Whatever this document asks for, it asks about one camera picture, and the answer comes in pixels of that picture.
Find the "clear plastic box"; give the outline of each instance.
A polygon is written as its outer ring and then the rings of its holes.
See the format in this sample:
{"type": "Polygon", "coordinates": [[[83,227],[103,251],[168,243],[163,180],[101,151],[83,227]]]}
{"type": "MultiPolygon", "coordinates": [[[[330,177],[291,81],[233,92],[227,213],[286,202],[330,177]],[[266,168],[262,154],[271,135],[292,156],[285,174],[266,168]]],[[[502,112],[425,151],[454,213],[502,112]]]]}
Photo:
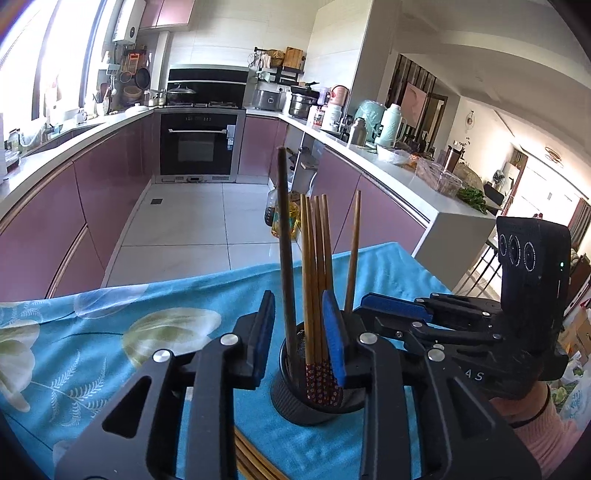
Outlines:
{"type": "Polygon", "coordinates": [[[436,192],[447,197],[455,197],[462,188],[462,181],[454,174],[431,160],[419,158],[415,175],[424,180],[436,192]]]}

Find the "white countertop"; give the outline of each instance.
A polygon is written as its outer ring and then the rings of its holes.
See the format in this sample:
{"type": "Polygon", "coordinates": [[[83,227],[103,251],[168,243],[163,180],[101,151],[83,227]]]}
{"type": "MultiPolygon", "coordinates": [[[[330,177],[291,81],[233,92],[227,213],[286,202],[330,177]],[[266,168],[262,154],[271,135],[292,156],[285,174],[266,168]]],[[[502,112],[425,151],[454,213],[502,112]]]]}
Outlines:
{"type": "Polygon", "coordinates": [[[88,145],[149,115],[153,109],[131,116],[123,112],[93,118],[78,126],[96,124],[97,127],[68,140],[59,147],[22,158],[19,166],[8,174],[7,180],[0,184],[0,219],[52,170],[71,159],[88,145]]]}
{"type": "Polygon", "coordinates": [[[281,112],[270,112],[255,108],[247,108],[246,114],[280,118],[288,124],[294,125],[379,180],[384,186],[413,205],[414,208],[430,221],[435,220],[439,213],[490,218],[494,220],[494,217],[490,213],[480,213],[478,210],[474,210],[459,200],[446,197],[433,190],[412,172],[396,165],[381,162],[378,160],[377,154],[369,153],[362,147],[356,145],[347,146],[347,143],[323,132],[319,127],[306,125],[304,120],[284,115],[281,112]]]}

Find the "wooden cutting board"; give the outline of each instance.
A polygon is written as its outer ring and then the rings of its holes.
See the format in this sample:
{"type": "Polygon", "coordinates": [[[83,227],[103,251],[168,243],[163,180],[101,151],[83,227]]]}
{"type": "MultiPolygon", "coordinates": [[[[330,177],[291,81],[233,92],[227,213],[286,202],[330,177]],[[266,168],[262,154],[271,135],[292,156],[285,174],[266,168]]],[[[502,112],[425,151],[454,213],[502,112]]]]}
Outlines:
{"type": "Polygon", "coordinates": [[[292,69],[299,69],[301,65],[301,58],[303,56],[303,50],[287,47],[285,49],[285,58],[283,59],[283,66],[292,69]]]}

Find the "metal screw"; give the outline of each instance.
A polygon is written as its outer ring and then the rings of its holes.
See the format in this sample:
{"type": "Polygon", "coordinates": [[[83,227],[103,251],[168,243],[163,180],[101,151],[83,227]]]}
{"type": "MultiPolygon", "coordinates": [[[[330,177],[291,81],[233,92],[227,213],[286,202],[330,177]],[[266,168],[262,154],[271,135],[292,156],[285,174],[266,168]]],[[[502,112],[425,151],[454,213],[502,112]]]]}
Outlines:
{"type": "Polygon", "coordinates": [[[445,359],[445,353],[438,348],[433,348],[427,352],[427,357],[432,362],[443,362],[445,359]]]}
{"type": "Polygon", "coordinates": [[[373,345],[378,341],[378,336],[375,333],[365,332],[359,335],[359,341],[366,345],[373,345]]]}
{"type": "Polygon", "coordinates": [[[163,364],[170,360],[170,352],[168,350],[158,350],[154,352],[152,359],[159,364],[163,364]]]}
{"type": "Polygon", "coordinates": [[[238,335],[235,335],[234,333],[227,333],[222,338],[220,338],[220,343],[222,345],[230,346],[236,345],[238,343],[238,340],[240,340],[238,338],[238,335]]]}

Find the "oven door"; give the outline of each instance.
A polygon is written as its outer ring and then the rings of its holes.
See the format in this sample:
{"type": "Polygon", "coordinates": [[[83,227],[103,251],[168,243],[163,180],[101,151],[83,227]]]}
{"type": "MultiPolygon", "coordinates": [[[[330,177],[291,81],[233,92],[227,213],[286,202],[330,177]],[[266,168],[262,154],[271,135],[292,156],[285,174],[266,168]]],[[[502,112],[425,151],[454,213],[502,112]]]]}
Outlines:
{"type": "Polygon", "coordinates": [[[164,113],[160,174],[229,176],[235,131],[236,115],[164,113]]]}

